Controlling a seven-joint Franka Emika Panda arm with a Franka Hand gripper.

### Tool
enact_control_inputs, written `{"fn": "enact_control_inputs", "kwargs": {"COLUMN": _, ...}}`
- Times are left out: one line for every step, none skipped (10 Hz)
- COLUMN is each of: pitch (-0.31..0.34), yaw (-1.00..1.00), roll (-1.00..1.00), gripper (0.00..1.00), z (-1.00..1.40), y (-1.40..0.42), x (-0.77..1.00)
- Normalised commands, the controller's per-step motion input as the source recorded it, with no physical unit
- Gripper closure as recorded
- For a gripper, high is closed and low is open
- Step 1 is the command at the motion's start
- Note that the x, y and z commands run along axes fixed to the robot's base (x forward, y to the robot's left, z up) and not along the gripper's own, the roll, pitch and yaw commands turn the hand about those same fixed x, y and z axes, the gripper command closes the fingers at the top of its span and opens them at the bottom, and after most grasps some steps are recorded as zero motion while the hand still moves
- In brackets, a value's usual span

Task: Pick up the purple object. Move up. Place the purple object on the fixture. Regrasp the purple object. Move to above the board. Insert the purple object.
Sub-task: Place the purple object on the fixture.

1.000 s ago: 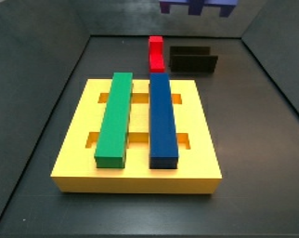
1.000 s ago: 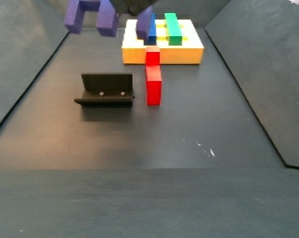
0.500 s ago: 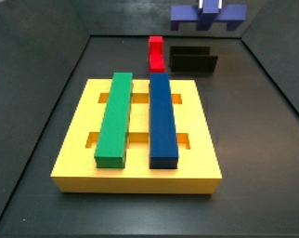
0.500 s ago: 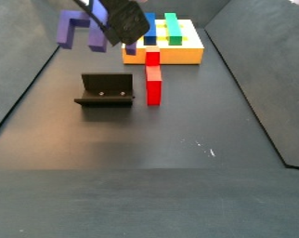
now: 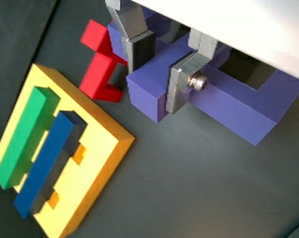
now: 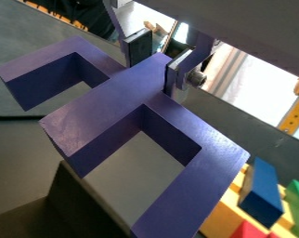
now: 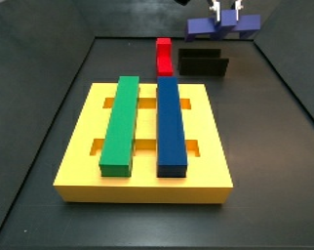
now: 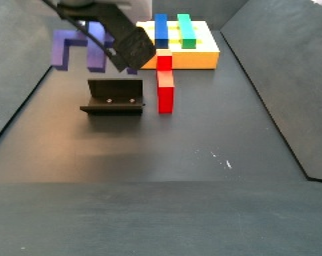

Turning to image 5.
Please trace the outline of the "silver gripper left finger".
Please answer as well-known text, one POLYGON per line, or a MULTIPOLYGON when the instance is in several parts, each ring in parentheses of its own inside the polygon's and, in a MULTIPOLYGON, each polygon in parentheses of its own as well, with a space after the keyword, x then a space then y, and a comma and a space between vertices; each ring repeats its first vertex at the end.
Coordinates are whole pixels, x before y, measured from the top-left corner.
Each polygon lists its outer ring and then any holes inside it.
POLYGON ((106 0, 106 4, 134 72, 155 57, 156 34, 148 28, 142 6, 132 0, 106 0))

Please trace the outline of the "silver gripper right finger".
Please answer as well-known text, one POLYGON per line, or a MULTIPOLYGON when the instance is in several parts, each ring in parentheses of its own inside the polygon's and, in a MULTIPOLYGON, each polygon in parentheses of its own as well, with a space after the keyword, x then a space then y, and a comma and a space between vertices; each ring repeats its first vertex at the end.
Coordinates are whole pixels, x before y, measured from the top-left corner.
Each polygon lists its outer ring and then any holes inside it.
POLYGON ((171 67, 167 91, 167 111, 176 113, 188 101, 190 90, 202 91, 208 83, 202 69, 212 60, 219 41, 196 29, 191 29, 188 46, 196 49, 171 67))

